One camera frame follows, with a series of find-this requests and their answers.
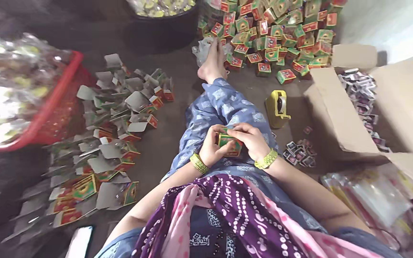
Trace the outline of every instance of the tape roll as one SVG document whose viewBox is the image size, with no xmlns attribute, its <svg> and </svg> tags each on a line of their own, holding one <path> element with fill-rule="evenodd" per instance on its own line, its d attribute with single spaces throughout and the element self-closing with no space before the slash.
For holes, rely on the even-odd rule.
<svg viewBox="0 0 413 258">
<path fill-rule="evenodd" d="M 284 97 L 278 97 L 277 110 L 278 114 L 284 114 L 284 111 L 286 110 L 286 99 L 284 99 Z"/>
</svg>

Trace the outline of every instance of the green bangle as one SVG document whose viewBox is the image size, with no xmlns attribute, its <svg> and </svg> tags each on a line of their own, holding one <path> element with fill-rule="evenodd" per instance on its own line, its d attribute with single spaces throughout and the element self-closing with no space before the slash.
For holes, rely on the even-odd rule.
<svg viewBox="0 0 413 258">
<path fill-rule="evenodd" d="M 207 166 L 205 166 L 202 159 L 200 159 L 200 156 L 196 153 L 190 156 L 190 161 L 192 162 L 194 167 L 197 168 L 197 170 L 202 174 L 206 174 L 210 170 Z"/>
<path fill-rule="evenodd" d="M 270 149 L 270 153 L 262 161 L 255 161 L 254 165 L 259 169 L 266 169 L 275 161 L 277 155 L 278 153 L 274 149 Z"/>
</svg>

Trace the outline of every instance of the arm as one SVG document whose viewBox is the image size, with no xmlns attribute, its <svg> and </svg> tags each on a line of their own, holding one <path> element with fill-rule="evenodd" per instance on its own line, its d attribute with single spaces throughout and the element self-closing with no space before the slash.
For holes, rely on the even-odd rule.
<svg viewBox="0 0 413 258">
<path fill-rule="evenodd" d="M 372 234 L 345 203 L 281 157 L 277 157 L 264 171 L 274 178 L 295 204 L 310 213 L 328 232 L 350 226 Z"/>
<path fill-rule="evenodd" d="M 240 123 L 227 133 L 241 140 L 255 161 L 264 159 L 270 153 L 259 129 L 249 124 Z M 264 171 L 273 177 L 295 204 L 310 213 L 330 233 L 346 226 L 372 233 L 334 194 L 281 157 L 277 157 Z"/>
<path fill-rule="evenodd" d="M 199 155 L 207 167 L 213 166 L 227 152 L 232 150 L 234 146 L 233 141 L 230 141 L 221 148 L 215 144 L 216 132 L 225 133 L 222 128 L 224 128 L 224 126 L 219 124 L 211 126 L 205 137 L 205 141 L 203 142 Z M 135 204 L 135 206 L 116 225 L 106 240 L 105 246 L 125 232 L 128 232 L 134 228 L 146 226 L 146 223 L 151 218 L 152 214 L 159 207 L 163 196 L 170 188 L 189 184 L 193 180 L 202 176 L 203 174 L 194 167 L 192 162 L 189 162 L 182 168 L 178 169 L 172 176 L 152 189 L 146 196 L 143 197 L 143 199 Z"/>
</svg>

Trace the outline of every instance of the yellow tape dispenser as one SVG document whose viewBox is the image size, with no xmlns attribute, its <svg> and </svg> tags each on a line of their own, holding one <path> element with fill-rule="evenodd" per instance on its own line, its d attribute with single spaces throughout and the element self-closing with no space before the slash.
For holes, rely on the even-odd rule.
<svg viewBox="0 0 413 258">
<path fill-rule="evenodd" d="M 265 100 L 265 107 L 270 127 L 279 129 L 291 119 L 291 116 L 286 114 L 286 92 L 272 91 L 270 97 Z"/>
</svg>

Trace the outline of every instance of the white wall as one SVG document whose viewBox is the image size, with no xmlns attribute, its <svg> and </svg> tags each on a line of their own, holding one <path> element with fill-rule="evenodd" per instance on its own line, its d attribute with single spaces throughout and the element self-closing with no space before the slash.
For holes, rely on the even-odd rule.
<svg viewBox="0 0 413 258">
<path fill-rule="evenodd" d="M 413 0 L 349 0 L 338 23 L 341 44 L 374 45 L 388 63 L 413 57 Z"/>
</svg>

